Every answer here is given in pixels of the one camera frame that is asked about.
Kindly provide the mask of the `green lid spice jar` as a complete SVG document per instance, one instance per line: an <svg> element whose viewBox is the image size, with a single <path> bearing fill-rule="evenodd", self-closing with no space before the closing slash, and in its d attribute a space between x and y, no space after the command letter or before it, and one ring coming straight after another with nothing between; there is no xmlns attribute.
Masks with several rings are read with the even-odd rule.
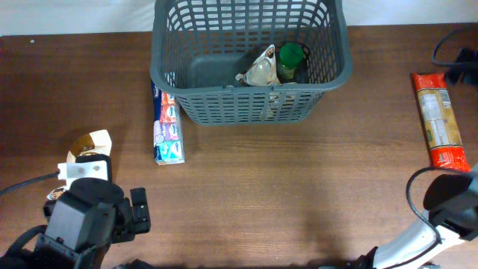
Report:
<svg viewBox="0 0 478 269"><path fill-rule="evenodd" d="M295 72L301 66L304 51L300 44L286 43L279 50L278 72L287 81L294 78Z"/></svg>

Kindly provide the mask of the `grey plastic shopping basket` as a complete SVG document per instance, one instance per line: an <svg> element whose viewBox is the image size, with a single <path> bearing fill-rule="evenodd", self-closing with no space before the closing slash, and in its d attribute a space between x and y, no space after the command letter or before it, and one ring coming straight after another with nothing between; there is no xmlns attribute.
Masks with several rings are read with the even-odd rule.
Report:
<svg viewBox="0 0 478 269"><path fill-rule="evenodd" d="M237 80L268 46L289 43L304 53L291 81L256 87ZM155 3L151 79L196 123L299 122L352 70L341 0Z"/></svg>

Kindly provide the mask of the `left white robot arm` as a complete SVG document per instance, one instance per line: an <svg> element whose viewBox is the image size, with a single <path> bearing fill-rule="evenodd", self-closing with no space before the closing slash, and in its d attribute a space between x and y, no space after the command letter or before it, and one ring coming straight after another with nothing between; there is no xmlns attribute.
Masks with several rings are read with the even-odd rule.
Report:
<svg viewBox="0 0 478 269"><path fill-rule="evenodd" d="M75 180L43 206L48 223L21 234L1 257L1 267L100 268L112 244L151 229L146 189L130 194L103 179Z"/></svg>

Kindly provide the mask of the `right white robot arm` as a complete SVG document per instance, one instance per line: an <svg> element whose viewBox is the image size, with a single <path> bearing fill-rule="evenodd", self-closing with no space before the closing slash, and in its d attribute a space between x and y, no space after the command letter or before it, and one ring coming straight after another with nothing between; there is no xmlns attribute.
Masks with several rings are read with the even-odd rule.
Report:
<svg viewBox="0 0 478 269"><path fill-rule="evenodd" d="M463 48L446 73L413 74L431 164L406 183L407 203L417 220L393 241L360 256L352 268L428 268L444 250L477 237L477 168L466 159L448 86L477 84L477 50ZM423 198L423 211L412 202L412 183L424 173L436 177Z"/></svg>

